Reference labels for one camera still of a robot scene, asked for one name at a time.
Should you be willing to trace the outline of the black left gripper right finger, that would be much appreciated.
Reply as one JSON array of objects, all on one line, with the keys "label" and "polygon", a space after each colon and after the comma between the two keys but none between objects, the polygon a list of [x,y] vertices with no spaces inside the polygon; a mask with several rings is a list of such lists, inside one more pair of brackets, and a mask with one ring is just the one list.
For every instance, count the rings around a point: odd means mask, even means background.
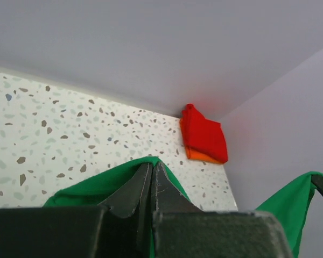
[{"label": "black left gripper right finger", "polygon": [[268,212],[205,212],[171,182],[165,165],[153,171],[156,257],[292,257],[281,224]]}]

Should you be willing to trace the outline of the green t shirt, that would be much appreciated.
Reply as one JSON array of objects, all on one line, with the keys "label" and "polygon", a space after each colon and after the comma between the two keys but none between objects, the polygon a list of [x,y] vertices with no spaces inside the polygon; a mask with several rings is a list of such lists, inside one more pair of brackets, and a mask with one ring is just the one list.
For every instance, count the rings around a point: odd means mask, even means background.
[{"label": "green t shirt", "polygon": [[[156,156],[131,160],[59,190],[46,201],[45,207],[97,205],[130,180],[142,164],[156,166],[160,162]],[[295,178],[257,207],[258,211],[272,213],[281,223],[294,257],[299,255],[308,208],[316,190],[311,182],[313,175],[321,173],[311,171]]]}]

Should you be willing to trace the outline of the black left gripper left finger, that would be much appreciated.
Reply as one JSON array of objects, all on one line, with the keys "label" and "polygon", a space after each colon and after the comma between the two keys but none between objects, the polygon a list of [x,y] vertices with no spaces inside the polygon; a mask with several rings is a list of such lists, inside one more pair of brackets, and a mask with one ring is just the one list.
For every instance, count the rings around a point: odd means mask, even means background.
[{"label": "black left gripper left finger", "polygon": [[0,209],[0,257],[149,257],[152,170],[95,206]]}]

